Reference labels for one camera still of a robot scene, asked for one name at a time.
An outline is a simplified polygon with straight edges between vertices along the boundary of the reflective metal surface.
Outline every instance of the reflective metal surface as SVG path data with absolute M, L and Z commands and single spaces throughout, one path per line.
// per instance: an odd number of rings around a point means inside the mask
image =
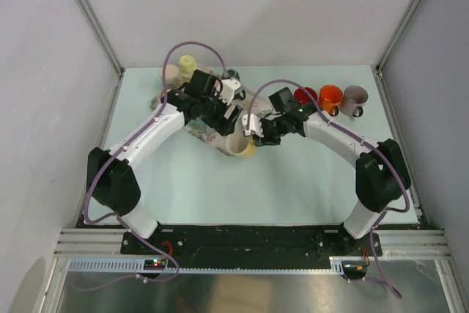
M 77 292 L 66 282 L 59 312 L 449 312 L 433 261 L 383 262 L 404 298 L 384 287 L 340 276 L 184 274 L 163 284 L 126 279 L 94 292 Z M 121 274 L 68 273 L 79 287 L 106 283 Z M 378 277 L 372 263 L 368 276 Z

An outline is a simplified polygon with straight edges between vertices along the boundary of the cable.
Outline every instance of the cable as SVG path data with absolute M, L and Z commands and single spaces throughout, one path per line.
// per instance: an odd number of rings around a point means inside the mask
M 204 44 L 204 43 L 201 43 L 201 42 L 197 42 L 197 41 L 194 41 L 194 40 L 189 40 L 189 41 L 186 41 L 186 42 L 182 42 L 182 43 L 179 43 L 179 44 L 176 44 L 173 48 L 171 48 L 171 50 L 168 52 L 168 54 L 166 55 L 166 58 L 164 59 L 164 63 L 163 63 L 163 72 L 162 72 L 162 75 L 161 75 L 161 81 L 163 82 L 163 102 L 161 103 L 161 106 L 160 108 L 158 109 L 158 111 L 156 112 L 155 114 L 155 117 L 159 117 L 165 107 L 166 107 L 166 104 L 168 103 L 168 84 L 167 84 L 167 81 L 166 81 L 166 67 L 169 63 L 169 58 L 171 57 L 171 55 L 174 53 L 174 51 L 176 51 L 176 49 L 178 48 L 181 48 L 183 47 L 184 45 L 199 45 L 201 47 L 204 47 L 206 49 L 209 49 L 210 51 L 212 51 L 217 57 L 218 59 L 220 60 L 220 63 L 221 63 L 221 66 L 223 67 L 223 77 L 228 77 L 228 73 L 226 71 L 226 65 L 225 65 L 225 62 L 223 60 L 223 58 L 221 57 L 221 55 L 212 47 L 210 47 L 209 45 L 207 44 Z M 88 191 L 86 192 L 86 195 L 85 195 L 85 200 L 84 200 L 84 209 L 83 209 L 83 216 L 84 216 L 84 220 L 85 222 L 87 222 L 89 225 L 96 225 L 98 223 L 100 223 L 101 221 L 103 221 L 104 219 L 107 219 L 111 216 L 116 216 L 116 219 L 117 221 L 126 229 L 128 229 L 130 232 L 132 232 L 132 234 L 137 237 L 143 244 L 145 244 L 146 246 L 148 246 L 149 248 L 151 248 L 153 251 L 163 255 L 165 258 L 171 260 L 174 264 L 174 266 L 176 267 L 176 272 L 167 277 L 167 278 L 164 278 L 164 279 L 149 279 L 149 278 L 145 278 L 144 279 L 144 282 L 147 282 L 147 281 L 151 281 L 151 282 L 165 282 L 165 281 L 168 281 L 168 280 L 171 280 L 173 278 L 175 278 L 178 273 L 179 273 L 179 270 L 180 270 L 180 267 L 179 267 L 179 264 L 177 263 L 177 261 L 170 255 L 170 254 L 167 254 L 166 252 L 164 251 L 161 251 L 160 249 L 156 248 L 155 246 L 153 246 L 151 243 L 149 243 L 148 241 L 146 241 L 143 237 L 141 237 L 139 234 L 135 233 L 134 231 L 131 230 L 131 228 L 125 223 L 125 221 L 122 220 L 122 218 L 120 216 L 118 216 L 116 213 L 114 212 L 111 212 L 111 213 L 108 213 L 108 214 L 105 214 L 104 216 L 101 216 L 99 217 L 98 219 L 95 219 L 95 220 L 92 220 L 90 217 L 89 217 L 89 204 L 91 202 L 91 197 L 96 189 L 96 186 L 97 186 L 97 183 L 99 182 L 100 178 L 103 176 L 104 172 L 106 171 L 106 169 L 112 164 L 112 162 L 124 151 L 124 148 L 125 147 L 128 147 L 129 145 L 131 145 L 139 136 L 141 136 L 148 128 L 150 128 L 153 124 L 155 123 L 155 120 L 152 119 L 150 120 L 147 124 L 145 124 L 141 129 L 139 129 L 135 134 L 133 134 L 133 136 L 131 136 L 104 164 L 103 166 L 101 166 L 101 168 L 99 169 L 99 171 L 97 172 L 97 174 L 95 175 L 95 178 L 93 179 Z M 72 283 L 70 283 L 72 285 L 72 288 L 74 288 L 75 290 L 78 290 L 78 291 L 84 291 L 84 292 L 89 292 L 89 291 L 95 291 L 95 290 L 99 290 L 99 289 L 102 289 L 104 287 L 107 287 L 111 284 L 114 284 L 115 282 L 118 282 L 118 281 L 121 281 L 123 279 L 128 279 L 130 277 L 134 277 L 133 274 L 131 275 L 124 275 L 124 276 L 120 276 L 119 278 L 116 278 L 114 280 L 111 280 L 110 282 L 106 283 L 106 284 L 102 284 L 98 287 L 91 287 L 91 288 L 86 288 L 86 289 L 80 289 L 78 287 L 76 287 L 75 285 L 73 285 Z
M 379 282 L 381 284 L 385 284 L 389 290 L 393 293 L 393 295 L 395 295 L 397 298 L 399 299 L 402 299 L 402 295 L 401 293 L 391 285 L 388 277 L 386 276 L 386 274 L 384 273 L 384 270 L 383 268 L 381 267 L 381 264 L 380 264 L 380 261 L 378 259 L 378 256 L 376 255 L 376 251 L 374 250 L 374 239 L 373 239 L 373 234 L 374 234 L 374 228 L 378 226 L 378 224 L 382 221 L 382 219 L 385 217 L 386 213 L 388 211 L 393 211 L 393 212 L 397 212 L 397 213 L 406 213 L 407 211 L 409 211 L 410 209 L 410 200 L 409 200 L 409 196 L 407 195 L 407 191 L 405 190 L 405 187 L 404 187 L 404 183 L 402 182 L 401 178 L 399 177 L 399 175 L 397 174 L 397 171 L 395 170 L 395 168 L 392 166 L 391 162 L 384 156 L 384 154 L 382 154 L 375 146 L 371 145 L 368 141 L 366 141 L 365 139 L 362 139 L 359 135 L 357 135 L 356 133 L 352 132 L 351 130 L 349 130 L 348 128 L 345 128 L 344 126 L 341 126 L 339 124 L 337 124 L 336 122 L 334 122 L 332 119 L 329 119 L 325 116 L 325 114 L 322 112 L 321 108 L 319 107 L 319 105 L 317 104 L 317 101 L 314 99 L 314 97 L 311 95 L 311 93 L 309 93 L 305 87 L 301 86 L 300 84 L 297 84 L 296 82 L 294 81 L 290 81 L 290 80 L 285 80 L 285 79 L 279 79 L 279 80 L 272 80 L 270 82 L 267 82 L 266 84 L 263 84 L 257 91 L 256 93 L 254 93 L 254 96 L 252 97 L 252 101 L 251 101 L 251 104 L 249 106 L 249 110 L 248 110 L 248 124 L 246 126 L 246 130 L 249 130 L 249 125 L 250 125 L 250 122 L 251 122 L 251 113 L 252 113 L 252 107 L 254 106 L 254 101 L 257 99 L 257 97 L 259 96 L 260 92 L 267 86 L 270 86 L 271 84 L 278 84 L 278 83 L 284 83 L 284 84 L 292 84 L 293 86 L 296 86 L 297 88 L 301 89 L 303 92 L 305 92 L 306 96 L 309 98 L 309 100 L 314 104 L 314 107 L 316 108 L 317 110 L 317 113 L 319 114 L 319 116 L 321 117 L 322 120 L 324 120 L 327 124 L 335 127 L 337 130 L 341 131 L 342 133 L 345 133 L 346 135 L 348 135 L 349 137 L 353 138 L 354 140 L 358 141 L 360 144 L 362 144 L 363 146 L 367 147 L 368 149 L 372 150 L 374 153 L 376 153 L 380 158 L 381 160 L 383 160 L 383 163 L 388 167 L 388 169 L 391 171 L 393 177 L 396 179 L 397 181 L 397 184 L 399 185 L 399 188 L 402 192 L 402 195 L 404 197 L 404 201 L 405 201 L 405 207 L 404 209 L 398 209 L 398 208 L 394 208 L 394 207 L 387 207 L 382 213 L 381 215 L 379 216 L 379 218 L 376 220 L 376 222 L 373 224 L 372 228 L 370 229 L 369 231 L 369 238 L 370 238 L 370 243 L 371 243 L 371 246 L 372 246 L 372 252 L 373 252 L 373 257 L 374 257 L 374 261 L 376 262 L 376 265 L 378 267 L 378 270 L 380 271 L 381 273 L 381 276 L 383 277 L 383 280 L 381 279 L 374 279 L 374 278 L 369 278 L 369 279 L 366 279 L 367 281 L 374 281 L 374 282 Z

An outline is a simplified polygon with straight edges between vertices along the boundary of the white wall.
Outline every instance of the white wall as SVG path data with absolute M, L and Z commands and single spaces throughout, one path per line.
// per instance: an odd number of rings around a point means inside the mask
M 231 65 L 376 64 L 410 0 L 90 1 L 130 67 L 161 65 L 183 40 L 215 46 Z
M 75 0 L 0 9 L 0 312 L 24 313 L 75 215 L 116 76 Z
M 469 289 L 468 62 L 469 1 L 426 0 L 384 74 L 424 209 Z

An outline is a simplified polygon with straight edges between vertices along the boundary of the red mug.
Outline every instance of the red mug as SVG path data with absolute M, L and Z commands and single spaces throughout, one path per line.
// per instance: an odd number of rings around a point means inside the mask
M 317 101 L 317 94 L 314 91 L 314 89 L 309 88 L 309 87 L 305 87 L 305 89 L 309 92 L 310 95 L 313 96 L 314 100 Z M 306 93 L 301 88 L 298 88 L 295 91 L 294 96 L 295 96 L 295 99 L 298 102 L 300 102 L 300 104 L 302 106 L 304 106 L 305 104 L 311 102 L 311 99 L 309 99 L 308 95 L 306 95 Z

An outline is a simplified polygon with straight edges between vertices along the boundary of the metal frame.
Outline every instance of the metal frame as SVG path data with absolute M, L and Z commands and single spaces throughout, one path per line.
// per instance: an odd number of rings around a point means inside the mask
M 98 42 L 101 44 L 105 51 L 108 60 L 113 68 L 121 78 L 124 69 L 122 68 L 119 60 L 111 47 L 108 38 L 100 25 L 99 20 L 93 11 L 91 4 L 88 0 L 76 0 L 78 7 L 80 7 L 86 21 L 90 25 L 92 31 Z M 387 44 L 380 61 L 377 64 L 377 71 L 375 73 L 375 80 L 380 93 L 381 100 L 385 109 L 388 123 L 391 127 L 391 132 L 394 138 L 402 145 L 403 154 L 407 165 L 410 165 L 407 153 L 405 152 L 405 144 L 402 141 L 398 122 L 393 113 L 391 102 L 388 98 L 388 92 L 383 83 L 383 68 L 388 62 L 391 54 L 397 47 L 399 41 L 405 34 L 412 19 L 414 19 L 418 9 L 423 0 L 411 0 L 405 13 L 396 28 L 389 44 Z M 100 134 L 99 145 L 102 145 L 106 139 L 106 135 L 111 122 L 112 114 L 116 105 L 117 97 L 119 95 L 120 80 L 118 80 L 116 87 L 113 91 L 111 102 L 108 107 L 106 120 Z M 420 201 L 418 191 L 415 186 L 416 181 L 412 176 L 413 181 L 411 187 L 411 194 L 414 200 L 414 206 L 417 210 L 417 215 L 421 216 Z M 78 219 L 81 207 L 77 210 L 76 219 Z M 43 294 L 37 302 L 35 312 L 56 312 L 60 304 L 60 296 L 62 288 L 65 283 L 65 277 L 71 266 L 72 270 L 80 270 L 86 265 L 84 262 L 91 263 L 120 263 L 120 262 L 138 262 L 145 256 L 124 256 L 120 254 L 120 246 L 122 243 L 123 229 L 63 229 L 56 246 L 56 251 L 53 256 L 51 264 L 50 275 L 48 281 L 43 285 Z M 448 301 L 448 306 L 451 312 L 463 312 L 468 309 L 465 293 L 461 291 L 462 285 L 455 268 L 454 258 L 451 249 L 448 245 L 445 232 L 443 230 L 377 230 L 380 236 L 383 259 L 384 260 L 434 260 L 437 267 L 440 281 Z M 331 264 L 333 265 L 332 273 L 340 273 L 340 261 L 350 257 L 331 257 Z M 102 265 L 91 266 L 88 265 L 86 270 L 103 271 Z M 125 270 L 126 266 L 117 266 L 117 270 Z M 226 273 L 226 270 L 214 268 L 211 270 L 184 270 L 188 273 Z M 256 273 L 255 270 L 243 271 L 243 273 Z M 262 271 L 261 273 L 278 273 L 278 271 Z M 298 270 L 295 273 L 299 274 L 315 274 L 315 270 Z

